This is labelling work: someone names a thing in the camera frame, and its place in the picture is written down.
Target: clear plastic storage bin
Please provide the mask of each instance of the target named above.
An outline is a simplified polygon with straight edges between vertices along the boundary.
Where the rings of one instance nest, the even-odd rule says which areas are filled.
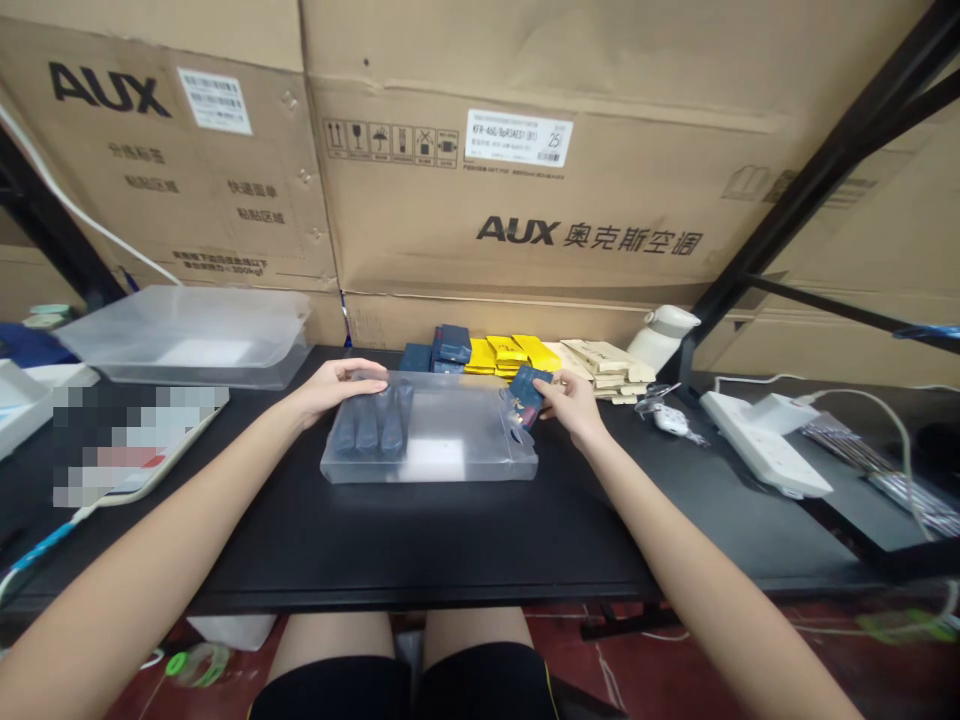
[[[332,483],[532,480],[533,438],[507,383],[482,375],[356,373],[387,389],[344,401],[320,470]]]
[[[116,382],[282,390],[307,357],[301,293],[153,285],[56,331]]]

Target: warning symbols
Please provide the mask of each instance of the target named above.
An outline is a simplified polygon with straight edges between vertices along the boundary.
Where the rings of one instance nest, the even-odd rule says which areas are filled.
[[[413,128],[403,125],[393,126],[393,161],[413,163]]]
[[[456,130],[334,118],[323,120],[323,130],[332,158],[455,169],[460,156]]]
[[[417,144],[414,146],[417,165],[433,165],[437,133],[433,128],[417,128]]]
[[[455,168],[459,150],[459,133],[453,130],[437,130],[437,167]]]

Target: floor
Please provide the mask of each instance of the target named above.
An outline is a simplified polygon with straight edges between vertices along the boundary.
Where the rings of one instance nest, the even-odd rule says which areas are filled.
[[[615,605],[618,616],[639,607]],[[591,695],[647,718],[742,718],[745,713],[692,638],[628,635],[584,643],[580,625],[599,622],[583,605],[525,608],[534,645],[551,672]],[[850,611],[812,603],[784,609],[796,625],[851,626]],[[165,662],[141,670],[107,715],[109,720],[244,720],[266,681],[284,621],[263,648],[240,653],[238,677],[205,690],[185,690],[164,678]],[[189,630],[178,625],[184,639]],[[664,638],[680,628],[658,631]],[[960,700],[955,683],[960,645],[917,642],[888,646],[870,637],[805,635],[868,720],[925,720],[951,715]]]

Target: person's left hand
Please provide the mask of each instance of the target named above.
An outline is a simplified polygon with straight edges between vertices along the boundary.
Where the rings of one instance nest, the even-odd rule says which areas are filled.
[[[328,360],[309,380],[281,400],[280,404],[300,415],[303,427],[308,428],[317,421],[321,413],[336,407],[348,397],[370,395],[386,389],[387,383],[384,380],[350,380],[356,370],[386,372],[383,365],[363,358]]]

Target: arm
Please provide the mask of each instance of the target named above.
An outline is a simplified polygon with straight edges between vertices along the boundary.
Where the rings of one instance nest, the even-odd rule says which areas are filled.
[[[102,717],[300,432],[341,400],[384,388],[340,382],[360,368],[383,369],[361,359],[325,363],[84,570],[0,663],[4,717]]]
[[[783,614],[660,492],[610,436],[593,390],[535,381],[597,474],[690,633],[744,703],[763,718],[860,718]]]

